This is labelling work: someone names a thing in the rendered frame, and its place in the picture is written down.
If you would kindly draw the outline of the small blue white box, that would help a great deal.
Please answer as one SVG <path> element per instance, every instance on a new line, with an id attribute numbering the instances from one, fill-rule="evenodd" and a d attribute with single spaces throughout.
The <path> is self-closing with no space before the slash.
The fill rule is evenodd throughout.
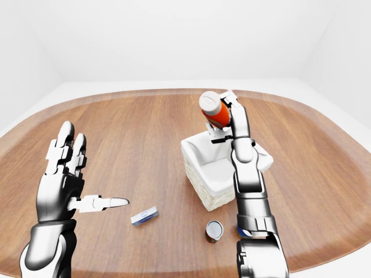
<path id="1" fill-rule="evenodd" d="M 144 222 L 158 216 L 157 207 L 151 207 L 148 210 L 145 210 L 141 213 L 138 213 L 130 218 L 132 225 L 139 226 Z"/>

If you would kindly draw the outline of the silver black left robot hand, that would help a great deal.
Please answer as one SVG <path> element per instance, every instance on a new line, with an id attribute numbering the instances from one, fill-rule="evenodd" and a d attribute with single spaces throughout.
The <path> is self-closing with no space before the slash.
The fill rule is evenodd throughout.
<path id="1" fill-rule="evenodd" d="M 48 165 L 41 177 L 37 193 L 39 222 L 68 220 L 76 210 L 88 213 L 129 204 L 127 199 L 121 197 L 81 197 L 85 183 L 81 173 L 86 166 L 85 153 L 85 135 L 79 133 L 75 137 L 73 124 L 64 122 L 57 138 L 50 142 L 46 155 Z"/>

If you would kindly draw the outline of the blue orange printed box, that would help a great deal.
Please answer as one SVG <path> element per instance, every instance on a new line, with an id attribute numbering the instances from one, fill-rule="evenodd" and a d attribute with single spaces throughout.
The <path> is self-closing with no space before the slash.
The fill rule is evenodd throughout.
<path id="1" fill-rule="evenodd" d="M 252 237 L 252 234 L 249 231 L 244 230 L 244 229 L 240 228 L 239 226 L 236 226 L 236 232 L 237 232 L 237 235 L 241 239 Z"/>

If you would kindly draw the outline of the red ketchup bottle white cap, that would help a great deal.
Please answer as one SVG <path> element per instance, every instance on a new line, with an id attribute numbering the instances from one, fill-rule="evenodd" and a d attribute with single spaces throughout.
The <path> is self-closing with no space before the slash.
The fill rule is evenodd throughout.
<path id="1" fill-rule="evenodd" d="M 230 122 L 227 106 L 222 102 L 219 94 L 206 91 L 199 98 L 199 106 L 206 119 L 215 127 L 222 129 Z"/>

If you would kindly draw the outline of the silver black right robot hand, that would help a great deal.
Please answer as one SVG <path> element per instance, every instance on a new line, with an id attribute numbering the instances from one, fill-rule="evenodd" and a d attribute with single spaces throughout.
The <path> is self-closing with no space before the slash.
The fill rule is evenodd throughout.
<path id="1" fill-rule="evenodd" d="M 219 94 L 222 102 L 227 106 L 230 122 L 227 127 L 219 129 L 207 122 L 207 129 L 211 142 L 214 144 L 225 142 L 229 139 L 250 137 L 250 128 L 245 107 L 238 102 L 234 92 L 228 90 Z"/>

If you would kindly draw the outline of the tin can with silver lid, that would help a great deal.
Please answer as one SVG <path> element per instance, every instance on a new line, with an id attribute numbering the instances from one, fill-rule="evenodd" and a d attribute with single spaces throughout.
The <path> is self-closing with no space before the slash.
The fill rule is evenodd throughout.
<path id="1" fill-rule="evenodd" d="M 208 242 L 215 243 L 222 237 L 224 228 L 219 221 L 211 220 L 206 225 L 205 238 Z"/>

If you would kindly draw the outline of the white woven basket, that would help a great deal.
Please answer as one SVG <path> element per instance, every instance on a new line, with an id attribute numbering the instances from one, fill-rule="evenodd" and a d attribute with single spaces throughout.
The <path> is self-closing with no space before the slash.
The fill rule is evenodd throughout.
<path id="1" fill-rule="evenodd" d="M 235 199 L 232 140 L 214 144 L 207 131 L 181 141 L 185 173 L 207 211 Z"/>

